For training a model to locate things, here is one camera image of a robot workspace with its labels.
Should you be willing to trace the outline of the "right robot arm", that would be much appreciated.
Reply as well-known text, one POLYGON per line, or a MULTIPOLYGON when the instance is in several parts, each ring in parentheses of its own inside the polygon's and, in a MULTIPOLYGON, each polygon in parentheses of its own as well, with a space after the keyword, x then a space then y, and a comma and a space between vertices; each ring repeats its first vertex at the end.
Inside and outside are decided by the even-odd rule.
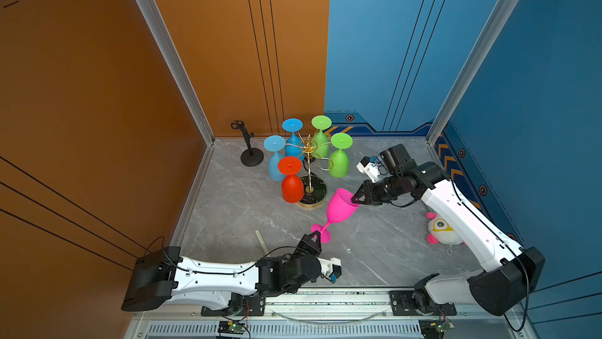
POLYGON ((379 182, 366 180, 352 197, 355 204, 391 204, 409 194, 435 210, 467 245, 481 268, 462 276, 431 274, 414 287, 412 304, 423 315, 445 304, 479 305, 505 315, 527 301, 541 276, 545 257, 534 247, 525 249, 498 229, 464 195, 450 175, 434 162, 418 165, 403 145, 380 155, 389 175, 379 182))

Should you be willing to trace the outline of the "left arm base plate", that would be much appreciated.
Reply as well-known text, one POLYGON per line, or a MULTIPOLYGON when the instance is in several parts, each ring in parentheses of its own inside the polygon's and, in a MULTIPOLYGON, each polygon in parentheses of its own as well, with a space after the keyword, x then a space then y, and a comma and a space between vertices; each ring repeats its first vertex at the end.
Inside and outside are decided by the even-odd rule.
POLYGON ((249 316, 263 316, 265 313, 266 298, 262 296, 242 296, 240 294, 232 294, 227 307, 221 310, 212 310, 203 307, 202 316, 222 316, 230 317, 236 320, 242 320, 249 316))

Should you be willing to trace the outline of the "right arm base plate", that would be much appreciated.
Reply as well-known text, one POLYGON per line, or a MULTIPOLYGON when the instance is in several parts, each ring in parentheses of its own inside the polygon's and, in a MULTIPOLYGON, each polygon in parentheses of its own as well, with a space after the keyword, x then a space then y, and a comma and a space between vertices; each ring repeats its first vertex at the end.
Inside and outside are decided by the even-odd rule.
POLYGON ((454 304, 436 305, 432 301, 424 302, 420 298, 416 299, 414 290, 392 290, 388 295, 394 316, 436 316, 439 314, 455 316, 458 314, 454 304))

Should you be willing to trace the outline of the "magenta wine glass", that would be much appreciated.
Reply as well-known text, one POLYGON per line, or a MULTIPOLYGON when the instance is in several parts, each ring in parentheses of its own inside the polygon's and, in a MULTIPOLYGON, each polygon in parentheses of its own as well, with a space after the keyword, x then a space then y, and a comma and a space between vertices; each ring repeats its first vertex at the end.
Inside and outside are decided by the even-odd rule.
POLYGON ((353 196, 353 193, 344 188, 337 189, 327 207, 326 224, 314 224, 311 226, 310 232, 318 232, 322 243, 329 243, 331 241, 331 234, 328 230, 330 225, 346 221, 360 207, 359 204, 354 204, 352 202, 353 196))

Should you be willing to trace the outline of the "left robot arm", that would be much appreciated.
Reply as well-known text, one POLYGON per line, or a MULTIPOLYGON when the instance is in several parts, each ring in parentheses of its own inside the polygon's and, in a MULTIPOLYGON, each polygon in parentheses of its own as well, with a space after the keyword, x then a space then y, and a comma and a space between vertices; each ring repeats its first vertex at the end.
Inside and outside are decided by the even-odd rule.
POLYGON ((294 294, 318 279, 337 281, 339 259, 321 257, 321 234, 280 246, 256 261, 226 264, 184 257, 178 246, 136 260, 122 303, 124 312, 147 312, 168 305, 200 305, 218 315, 237 314, 247 298, 294 294))

